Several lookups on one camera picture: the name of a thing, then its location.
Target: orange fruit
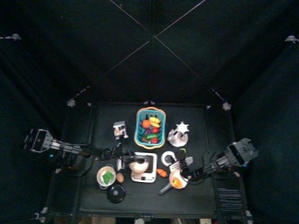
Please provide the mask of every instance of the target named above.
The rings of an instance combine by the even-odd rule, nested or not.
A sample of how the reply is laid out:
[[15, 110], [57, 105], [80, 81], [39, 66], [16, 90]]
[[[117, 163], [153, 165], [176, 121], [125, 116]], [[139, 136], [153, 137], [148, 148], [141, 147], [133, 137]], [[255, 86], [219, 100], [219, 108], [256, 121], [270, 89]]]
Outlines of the orange fruit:
[[143, 125], [143, 128], [144, 128], [144, 129], [148, 129], [148, 128], [151, 127], [151, 123], [149, 123], [148, 120], [143, 120], [141, 125]]

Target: black curtain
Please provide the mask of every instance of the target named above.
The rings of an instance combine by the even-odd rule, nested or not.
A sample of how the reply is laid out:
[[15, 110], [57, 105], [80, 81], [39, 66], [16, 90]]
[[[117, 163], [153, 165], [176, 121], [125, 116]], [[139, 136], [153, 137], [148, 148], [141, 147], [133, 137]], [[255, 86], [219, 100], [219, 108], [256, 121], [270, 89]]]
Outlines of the black curtain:
[[[0, 28], [7, 37], [13, 34], [3, 23]], [[1, 223], [29, 220], [41, 211], [51, 180], [48, 160], [47, 155], [24, 151], [24, 138], [31, 128], [47, 128], [57, 137], [65, 108], [21, 42], [0, 39]]]
[[299, 46], [290, 44], [235, 104], [238, 137], [259, 157], [247, 172], [247, 199], [260, 223], [299, 222]]

